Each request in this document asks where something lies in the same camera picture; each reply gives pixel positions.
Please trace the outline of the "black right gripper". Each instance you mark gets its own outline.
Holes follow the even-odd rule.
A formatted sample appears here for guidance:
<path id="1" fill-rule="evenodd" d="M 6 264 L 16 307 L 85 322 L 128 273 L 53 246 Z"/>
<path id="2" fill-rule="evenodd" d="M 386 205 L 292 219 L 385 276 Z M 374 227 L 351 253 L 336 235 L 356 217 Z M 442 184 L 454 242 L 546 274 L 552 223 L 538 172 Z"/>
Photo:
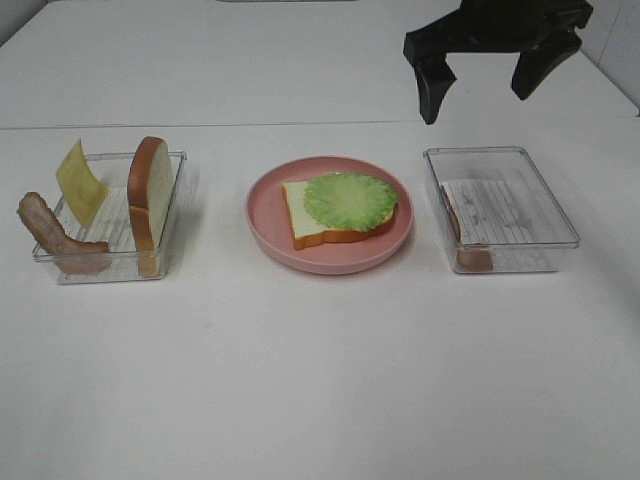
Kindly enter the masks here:
<path id="1" fill-rule="evenodd" d="M 457 77 L 449 53 L 518 53 L 511 89 L 528 99 L 546 77 L 581 46 L 576 34 L 594 11 L 587 1 L 463 1 L 440 19 L 405 36 L 414 65 L 420 115 L 436 122 Z"/>

